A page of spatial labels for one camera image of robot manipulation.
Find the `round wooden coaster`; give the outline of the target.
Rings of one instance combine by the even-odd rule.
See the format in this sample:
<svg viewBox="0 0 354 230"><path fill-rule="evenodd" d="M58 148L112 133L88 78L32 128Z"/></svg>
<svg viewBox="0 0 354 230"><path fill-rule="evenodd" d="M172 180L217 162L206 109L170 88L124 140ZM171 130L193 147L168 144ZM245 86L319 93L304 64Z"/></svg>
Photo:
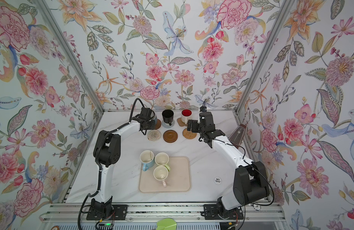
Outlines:
<svg viewBox="0 0 354 230"><path fill-rule="evenodd" d="M162 125L162 122L161 120L157 119L157 123L156 123L156 126L155 126L155 130L158 130Z"/></svg>

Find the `multicolour stitched round coaster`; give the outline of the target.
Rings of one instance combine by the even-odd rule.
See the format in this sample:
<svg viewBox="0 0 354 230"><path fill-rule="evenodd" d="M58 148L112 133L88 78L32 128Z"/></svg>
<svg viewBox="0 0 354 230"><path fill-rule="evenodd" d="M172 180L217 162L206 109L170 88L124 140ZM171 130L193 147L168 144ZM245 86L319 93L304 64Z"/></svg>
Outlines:
<svg viewBox="0 0 354 230"><path fill-rule="evenodd" d="M149 130L147 133L147 138L149 141L158 141L162 137L162 134L159 130Z"/></svg>

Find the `round woven rattan coaster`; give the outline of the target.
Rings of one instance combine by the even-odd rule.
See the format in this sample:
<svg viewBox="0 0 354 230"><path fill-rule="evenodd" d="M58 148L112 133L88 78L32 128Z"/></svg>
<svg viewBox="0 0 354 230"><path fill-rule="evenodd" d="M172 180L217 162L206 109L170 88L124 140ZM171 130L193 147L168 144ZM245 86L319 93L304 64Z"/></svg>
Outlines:
<svg viewBox="0 0 354 230"><path fill-rule="evenodd" d="M196 133L193 133L191 131L188 131L187 128L185 128L183 131L182 131L182 136L188 140L192 140L194 138L197 137L197 134Z"/></svg>

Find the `black mug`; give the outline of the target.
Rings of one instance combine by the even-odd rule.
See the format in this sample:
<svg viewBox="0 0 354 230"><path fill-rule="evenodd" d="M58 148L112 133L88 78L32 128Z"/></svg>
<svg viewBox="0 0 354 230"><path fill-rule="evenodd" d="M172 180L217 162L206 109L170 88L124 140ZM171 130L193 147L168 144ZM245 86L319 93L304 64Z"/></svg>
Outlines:
<svg viewBox="0 0 354 230"><path fill-rule="evenodd" d="M164 122L169 123L171 125L171 123L174 120L174 112L172 110L169 110L169 109L164 110L162 112L162 118L163 118Z"/></svg>

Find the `red and white mug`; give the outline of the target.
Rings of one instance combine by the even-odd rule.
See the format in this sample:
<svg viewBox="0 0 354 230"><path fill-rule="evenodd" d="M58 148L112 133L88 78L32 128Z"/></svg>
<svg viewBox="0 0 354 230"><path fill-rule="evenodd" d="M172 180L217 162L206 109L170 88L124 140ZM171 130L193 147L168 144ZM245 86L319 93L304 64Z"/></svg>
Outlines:
<svg viewBox="0 0 354 230"><path fill-rule="evenodd" d="M181 121L183 124L187 125L188 121L191 119L192 111L189 109L184 109L181 112Z"/></svg>

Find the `ridged brown wooden coaster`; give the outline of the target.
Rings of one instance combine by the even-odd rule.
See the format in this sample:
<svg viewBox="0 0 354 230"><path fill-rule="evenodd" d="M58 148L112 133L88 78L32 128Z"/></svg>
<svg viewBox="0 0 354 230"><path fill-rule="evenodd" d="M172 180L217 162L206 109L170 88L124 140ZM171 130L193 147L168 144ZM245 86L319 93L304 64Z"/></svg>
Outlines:
<svg viewBox="0 0 354 230"><path fill-rule="evenodd" d="M178 139L178 134L174 130L167 130L163 134L163 140L167 143L173 143Z"/></svg>

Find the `flower-shaped cork coaster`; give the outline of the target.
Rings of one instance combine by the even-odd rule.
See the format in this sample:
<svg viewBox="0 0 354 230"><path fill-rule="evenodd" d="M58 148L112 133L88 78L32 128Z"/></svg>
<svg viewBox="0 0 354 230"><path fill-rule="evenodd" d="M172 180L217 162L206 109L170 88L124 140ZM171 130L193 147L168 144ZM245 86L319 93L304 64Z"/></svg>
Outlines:
<svg viewBox="0 0 354 230"><path fill-rule="evenodd" d="M185 124L185 122L183 122L181 118L177 119L177 123L179 126L187 126L187 124Z"/></svg>

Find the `cream mug pink handle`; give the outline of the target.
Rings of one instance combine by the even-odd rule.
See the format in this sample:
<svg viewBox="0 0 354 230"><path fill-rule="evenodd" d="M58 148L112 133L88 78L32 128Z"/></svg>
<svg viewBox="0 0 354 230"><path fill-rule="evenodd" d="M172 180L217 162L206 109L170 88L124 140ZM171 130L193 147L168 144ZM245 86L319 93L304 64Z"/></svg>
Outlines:
<svg viewBox="0 0 354 230"><path fill-rule="evenodd" d="M163 184L163 187L167 187L166 179L169 175L169 171L165 166L158 166L153 171L153 176L156 180Z"/></svg>

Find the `grey-blue woven round coaster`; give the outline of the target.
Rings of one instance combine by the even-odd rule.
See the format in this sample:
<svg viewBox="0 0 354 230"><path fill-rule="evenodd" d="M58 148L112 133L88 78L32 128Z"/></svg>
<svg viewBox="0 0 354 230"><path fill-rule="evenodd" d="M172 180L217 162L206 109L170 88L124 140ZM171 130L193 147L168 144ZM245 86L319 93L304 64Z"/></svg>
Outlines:
<svg viewBox="0 0 354 230"><path fill-rule="evenodd" d="M175 121L174 121L174 120L173 120L173 122L171 123L171 125L170 125L169 123L166 123L166 122L162 121L162 126L163 126L164 128L170 129L170 128L172 128L174 125L175 125Z"/></svg>

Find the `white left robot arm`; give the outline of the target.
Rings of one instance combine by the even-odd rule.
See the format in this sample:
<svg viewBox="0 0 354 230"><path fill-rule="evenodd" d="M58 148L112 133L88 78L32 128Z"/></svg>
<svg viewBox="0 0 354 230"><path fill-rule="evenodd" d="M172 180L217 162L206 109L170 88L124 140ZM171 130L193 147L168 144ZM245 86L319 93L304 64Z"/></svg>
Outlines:
<svg viewBox="0 0 354 230"><path fill-rule="evenodd" d="M136 132L146 134L148 130L153 130L157 124L157 115L151 111L149 115L141 114L131 118L131 121L120 127L99 133L95 149L94 158L98 166L98 184L94 194L89 194L91 204L87 214L87 220L106 220L116 216L118 211L123 211L112 205L111 182L115 164L121 156L121 142Z"/></svg>

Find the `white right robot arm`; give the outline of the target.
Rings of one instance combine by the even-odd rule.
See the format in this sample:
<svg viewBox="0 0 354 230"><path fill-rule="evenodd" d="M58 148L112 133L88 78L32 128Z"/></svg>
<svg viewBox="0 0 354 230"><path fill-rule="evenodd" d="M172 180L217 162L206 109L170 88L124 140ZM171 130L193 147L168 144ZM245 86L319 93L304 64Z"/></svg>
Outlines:
<svg viewBox="0 0 354 230"><path fill-rule="evenodd" d="M235 168L231 191L218 198L216 203L217 215L220 218L228 219L231 213L240 207L270 195L270 184L264 164L246 158L221 130L215 128L212 118L203 115L199 121L189 120L187 130L200 134L200 142L207 143Z"/></svg>

